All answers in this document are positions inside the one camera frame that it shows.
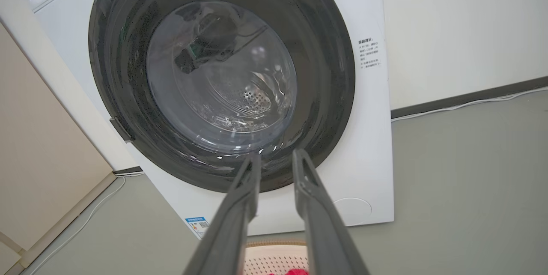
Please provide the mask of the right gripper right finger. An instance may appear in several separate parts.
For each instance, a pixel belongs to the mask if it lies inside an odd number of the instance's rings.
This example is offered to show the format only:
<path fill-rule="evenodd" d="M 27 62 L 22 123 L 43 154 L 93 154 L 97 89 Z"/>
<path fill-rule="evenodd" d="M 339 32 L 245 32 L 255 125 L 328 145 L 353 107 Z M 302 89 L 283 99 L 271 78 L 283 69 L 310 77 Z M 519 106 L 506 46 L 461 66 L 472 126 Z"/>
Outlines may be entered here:
<path fill-rule="evenodd" d="M 305 224 L 310 275 L 369 275 L 309 154 L 293 151 L 295 206 Z"/>

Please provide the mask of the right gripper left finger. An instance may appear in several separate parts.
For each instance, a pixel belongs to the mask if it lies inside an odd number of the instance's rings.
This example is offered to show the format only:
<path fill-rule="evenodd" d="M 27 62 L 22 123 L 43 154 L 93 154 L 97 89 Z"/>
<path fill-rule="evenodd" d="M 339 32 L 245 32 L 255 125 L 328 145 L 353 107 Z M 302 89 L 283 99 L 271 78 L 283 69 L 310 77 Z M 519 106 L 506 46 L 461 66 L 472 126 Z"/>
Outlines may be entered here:
<path fill-rule="evenodd" d="M 184 275 L 243 273 L 248 224 L 258 208 L 261 173 L 260 154 L 248 154 Z"/>

